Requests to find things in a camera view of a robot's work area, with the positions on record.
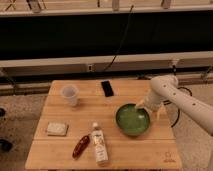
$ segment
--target plastic cup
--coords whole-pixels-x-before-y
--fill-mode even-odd
[[[71,106],[78,104],[78,88],[75,85],[66,85],[61,89],[61,96],[66,99]]]

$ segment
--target sausage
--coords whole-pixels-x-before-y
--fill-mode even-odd
[[[89,135],[83,136],[81,140],[78,142],[78,144],[75,146],[72,157],[75,159],[78,158],[80,154],[84,151],[84,149],[88,146],[89,142],[90,142]]]

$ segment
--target wooden table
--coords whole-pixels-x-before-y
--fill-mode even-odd
[[[182,167],[174,135],[165,108],[160,119],[151,115],[151,126],[139,137],[124,135],[117,127],[115,113],[127,103],[137,103],[149,91],[149,81],[110,80],[113,97],[105,97],[101,80],[53,81],[26,162],[26,169],[180,169]],[[79,103],[69,106],[60,96],[66,84],[79,88]],[[47,136],[49,122],[69,124],[66,137]],[[93,143],[78,160],[72,152],[82,136],[91,133],[92,123],[102,127],[109,163],[100,167],[95,162]]]

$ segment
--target shelf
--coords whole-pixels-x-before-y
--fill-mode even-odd
[[[134,5],[133,12],[167,12],[213,10],[213,0],[120,0],[119,10],[113,9],[113,0],[37,0],[39,12],[30,9],[27,0],[0,0],[1,16],[30,15],[75,15],[128,13]]]

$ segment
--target black wall panel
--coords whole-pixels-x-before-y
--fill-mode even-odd
[[[128,14],[0,18],[0,59],[112,55]],[[213,11],[131,15],[121,54],[213,50]]]

